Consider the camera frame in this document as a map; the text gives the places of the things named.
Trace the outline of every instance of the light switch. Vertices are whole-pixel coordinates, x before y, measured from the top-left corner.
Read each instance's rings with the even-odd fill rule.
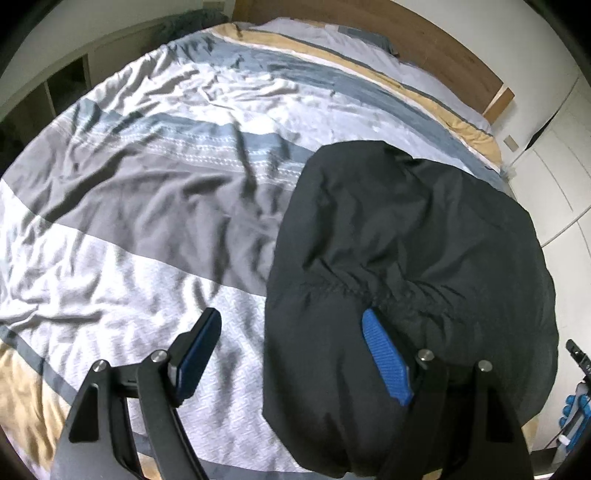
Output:
[[[516,152],[517,149],[519,148],[519,145],[517,145],[517,142],[515,140],[513,140],[512,136],[507,136],[506,139],[503,140],[503,142],[505,142],[505,145],[507,145],[507,147],[509,147],[509,150],[511,150],[512,152]]]

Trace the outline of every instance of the black jacket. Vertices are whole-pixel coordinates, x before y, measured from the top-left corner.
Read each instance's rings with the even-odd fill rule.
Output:
[[[490,360],[522,424],[544,405],[558,333],[529,214],[383,142],[329,145],[301,174],[267,284],[263,415],[301,466],[374,475],[395,447],[406,408],[363,339],[369,307],[410,348]]]

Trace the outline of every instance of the blue glove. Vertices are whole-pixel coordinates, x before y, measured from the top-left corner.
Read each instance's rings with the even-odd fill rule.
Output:
[[[569,415],[571,414],[571,412],[573,410],[575,399],[576,399],[575,395],[569,395],[568,397],[566,397],[566,406],[562,410],[564,417],[562,417],[558,421],[560,428],[563,428],[564,425],[566,425],[567,419],[569,418]],[[568,452],[571,452],[573,450],[574,446],[579,441],[581,434],[585,430],[585,427],[589,424],[589,419],[591,419],[591,404],[589,403],[590,400],[591,400],[591,398],[588,395],[580,395],[579,396],[579,399],[577,401],[577,406],[578,406],[579,410],[583,413],[583,421],[582,421],[581,425],[579,426],[579,428],[577,429],[577,431],[571,437],[571,441],[570,441],[569,445],[566,447],[566,450]]]

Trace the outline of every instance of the metal screw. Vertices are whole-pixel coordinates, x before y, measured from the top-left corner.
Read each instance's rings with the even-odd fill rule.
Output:
[[[164,360],[166,360],[166,357],[167,353],[165,350],[156,350],[155,352],[152,352],[152,355],[150,355],[150,358],[155,364],[163,362]]]
[[[478,368],[480,368],[481,372],[490,372],[492,371],[492,363],[488,360],[480,360],[478,362]]]
[[[433,352],[431,350],[427,350],[426,348],[424,348],[423,350],[418,351],[418,359],[423,362],[430,362],[434,358],[435,355],[433,355]]]
[[[95,363],[92,364],[92,369],[96,373],[102,372],[105,368],[107,368],[107,362],[105,360],[97,360]]]

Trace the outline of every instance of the wooden headboard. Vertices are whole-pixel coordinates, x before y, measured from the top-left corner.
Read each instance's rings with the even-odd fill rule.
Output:
[[[233,20],[263,24],[277,17],[347,25],[385,35],[402,61],[434,74],[491,124],[514,97],[464,45],[391,0],[236,0]]]

